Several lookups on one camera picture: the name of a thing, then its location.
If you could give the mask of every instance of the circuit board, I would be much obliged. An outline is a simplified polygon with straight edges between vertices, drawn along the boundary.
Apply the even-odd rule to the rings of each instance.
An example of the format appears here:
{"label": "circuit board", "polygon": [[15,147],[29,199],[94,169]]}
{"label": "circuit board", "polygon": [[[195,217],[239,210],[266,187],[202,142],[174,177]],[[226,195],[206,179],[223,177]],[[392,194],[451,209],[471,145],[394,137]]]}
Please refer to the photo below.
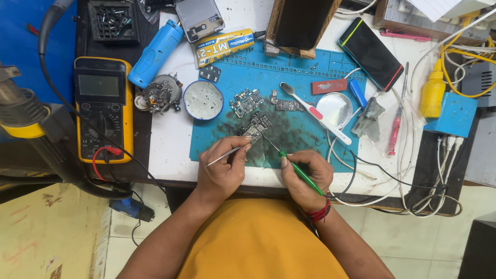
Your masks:
{"label": "circuit board", "polygon": [[254,144],[259,138],[262,137],[262,134],[272,126],[272,122],[267,119],[264,115],[262,117],[257,116],[258,112],[256,112],[252,117],[250,117],[250,125],[246,128],[240,128],[238,130],[239,136],[251,136],[251,144]]}
{"label": "circuit board", "polygon": [[252,112],[261,103],[263,98],[260,96],[260,91],[258,89],[250,91],[248,88],[243,93],[234,95],[234,102],[229,100],[229,105],[239,118]]}
{"label": "circuit board", "polygon": [[[270,103],[276,105],[275,110],[280,111],[307,111],[303,105],[298,101],[289,101],[289,100],[278,100],[277,99],[277,90],[273,89],[272,94],[270,95]],[[314,102],[306,102],[311,106],[315,106]]]}

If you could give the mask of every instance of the white workbench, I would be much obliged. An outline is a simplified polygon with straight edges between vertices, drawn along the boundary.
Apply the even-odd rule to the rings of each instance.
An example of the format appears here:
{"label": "white workbench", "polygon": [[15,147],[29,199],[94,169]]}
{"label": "white workbench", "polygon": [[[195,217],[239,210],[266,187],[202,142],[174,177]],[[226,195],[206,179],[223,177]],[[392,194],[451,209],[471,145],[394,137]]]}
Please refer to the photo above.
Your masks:
{"label": "white workbench", "polygon": [[[232,32],[245,28],[251,28],[253,31],[260,31],[266,29],[272,10],[273,0],[246,0],[236,2],[229,0],[216,0],[216,3],[226,24],[226,27],[222,32]],[[355,17],[356,15],[334,15],[317,48],[331,51],[341,51],[336,44],[337,38],[342,34],[344,28],[351,24]],[[397,57],[400,63],[405,65],[406,62],[410,62],[410,83],[410,77],[415,63],[426,51],[433,47],[435,43],[419,43],[412,40],[382,37],[378,33],[378,28],[372,26],[372,16],[364,14],[361,17],[364,19],[365,23],[377,32],[378,37]],[[162,13],[159,22],[160,26],[163,26],[169,18],[174,21],[178,20],[175,14]],[[424,84],[427,75],[430,73],[430,69],[432,69],[434,62],[435,57],[432,57],[431,55],[431,57],[423,61],[421,68],[418,73],[416,73],[416,80],[414,82],[418,85],[416,86],[416,90],[413,94],[413,99],[417,103],[420,100],[421,86]],[[183,39],[179,43],[178,47],[174,50],[159,72],[159,74],[172,75],[176,73],[179,81],[184,84],[183,90],[186,89],[190,83],[198,80],[198,70],[196,70],[194,66],[194,55],[186,39]],[[402,84],[403,76],[399,78],[394,86],[400,93]],[[378,89],[376,86],[368,81],[365,93],[366,97],[369,98],[377,91]],[[386,109],[386,112],[381,116],[382,118],[379,121],[379,125],[381,131],[387,134],[387,138],[389,138],[398,101],[392,90],[388,93],[381,92],[379,97],[377,97],[377,101]],[[182,109],[179,112],[170,110],[163,116],[153,116],[148,168],[157,179],[197,181],[198,162],[191,161],[189,158],[193,118],[185,111],[182,101],[181,108]],[[382,165],[393,175],[398,174],[399,157],[406,138],[405,128],[405,120],[403,120],[400,135],[398,137],[398,143],[396,145],[396,156],[382,155],[382,153],[385,153],[385,149],[382,148],[381,151],[377,150],[377,148],[375,148],[371,141],[365,136],[360,138],[358,156],[365,160]],[[411,159],[413,161],[413,169],[408,172],[407,177],[403,177],[403,181],[409,183],[412,182],[421,137],[422,129],[418,129],[416,132],[415,155]],[[407,168],[411,149],[412,136],[409,135],[408,146],[403,160],[404,170]],[[377,179],[372,181],[360,174],[357,174],[348,193],[382,196],[397,185],[397,182],[383,174],[381,170],[375,166],[359,164],[358,169],[373,174]],[[243,185],[282,188],[285,186],[280,178],[280,173],[281,172],[279,169],[246,167],[246,177],[243,181]],[[334,182],[332,183],[330,189],[335,193],[341,192],[348,185],[351,176],[351,172],[335,173]],[[407,193],[407,191],[409,191],[409,187],[404,187],[404,191]],[[396,191],[391,196],[399,197],[399,192]]]}

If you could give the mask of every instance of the smartphone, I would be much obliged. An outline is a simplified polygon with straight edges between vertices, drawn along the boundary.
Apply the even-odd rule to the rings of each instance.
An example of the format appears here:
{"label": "smartphone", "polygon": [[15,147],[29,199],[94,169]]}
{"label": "smartphone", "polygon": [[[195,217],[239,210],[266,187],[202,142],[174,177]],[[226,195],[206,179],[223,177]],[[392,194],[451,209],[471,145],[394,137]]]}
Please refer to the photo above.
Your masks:
{"label": "smartphone", "polygon": [[405,70],[360,17],[338,43],[382,91],[388,92]]}
{"label": "smartphone", "polygon": [[310,50],[319,38],[329,10],[335,1],[285,0],[276,27],[275,42],[282,47]]}

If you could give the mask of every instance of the fingers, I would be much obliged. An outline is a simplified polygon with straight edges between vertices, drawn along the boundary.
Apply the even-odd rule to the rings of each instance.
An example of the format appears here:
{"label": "fingers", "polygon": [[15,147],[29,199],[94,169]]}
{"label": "fingers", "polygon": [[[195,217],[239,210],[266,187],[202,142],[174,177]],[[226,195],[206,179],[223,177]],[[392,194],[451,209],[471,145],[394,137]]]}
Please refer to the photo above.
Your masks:
{"label": "fingers", "polygon": [[[209,159],[208,163],[216,160],[220,156],[226,154],[227,152],[231,151],[233,148],[247,145],[249,144],[251,140],[251,137],[238,137],[238,136],[232,136],[232,137],[224,137],[214,143],[212,147],[208,150],[209,153]],[[223,163],[227,162],[228,157],[222,158],[220,161],[223,161]]]}
{"label": "fingers", "polygon": [[293,154],[288,154],[288,160],[294,163],[305,163],[309,165],[311,172],[334,172],[334,168],[315,150],[301,150]]}
{"label": "fingers", "polygon": [[247,151],[251,148],[251,143],[241,147],[234,153],[231,169],[234,173],[244,173]]}
{"label": "fingers", "polygon": [[288,188],[300,182],[300,178],[296,174],[293,165],[284,156],[281,157],[281,178]]}

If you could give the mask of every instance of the red screwdriver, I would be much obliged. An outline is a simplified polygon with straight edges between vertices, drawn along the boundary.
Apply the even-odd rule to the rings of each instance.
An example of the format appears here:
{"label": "red screwdriver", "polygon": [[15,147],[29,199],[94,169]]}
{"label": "red screwdriver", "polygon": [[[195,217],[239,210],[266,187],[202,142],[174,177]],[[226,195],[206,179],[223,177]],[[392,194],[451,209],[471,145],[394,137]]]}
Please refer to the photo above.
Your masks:
{"label": "red screwdriver", "polygon": [[[405,81],[403,82],[403,92],[401,93],[401,100],[405,98],[406,82],[408,81],[408,65],[409,63],[407,62],[405,67]],[[396,112],[396,117],[394,118],[394,122],[393,122],[393,132],[391,133],[391,138],[389,139],[389,151],[387,152],[388,155],[396,154],[396,152],[394,152],[394,146],[396,145],[396,141],[398,140],[398,132],[400,130],[402,112],[403,112],[403,107],[401,106],[401,102],[400,102],[400,107],[398,108],[398,112]]]}

